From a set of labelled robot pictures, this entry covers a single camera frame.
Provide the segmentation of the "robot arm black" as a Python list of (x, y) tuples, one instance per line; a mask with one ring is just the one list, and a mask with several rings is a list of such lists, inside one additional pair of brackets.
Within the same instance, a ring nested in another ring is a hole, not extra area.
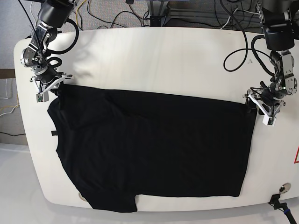
[[(71, 79), (71, 74), (58, 72), (62, 60), (57, 57), (69, 52), (77, 43), (79, 28), (75, 21), (69, 18), (75, 6), (76, 0), (41, 0), (41, 9), (38, 13), (40, 23), (33, 26), (32, 39), (21, 54), (21, 64), (30, 68), (34, 73), (30, 82), (34, 83), (37, 93), (37, 102), (49, 100), (49, 92), (58, 94), (59, 86), (65, 80)], [(54, 41), (58, 29), (65, 23), (75, 28), (75, 38), (72, 44), (60, 51), (49, 49), (49, 44)]]
[[(270, 85), (264, 82), (260, 87), (251, 87), (246, 97), (255, 103), (263, 115), (263, 123), (273, 126), (280, 108), (285, 105), (283, 98), (297, 92), (298, 82), (293, 73), (294, 58), (290, 49), (295, 46), (297, 28), (292, 24), (292, 0), (261, 0), (257, 11), (261, 19), (262, 35), (257, 35), (251, 41), (251, 50), (264, 71), (271, 76)], [(267, 49), (271, 51), (270, 62), (274, 72), (270, 72), (257, 54), (255, 42), (266, 41)]]

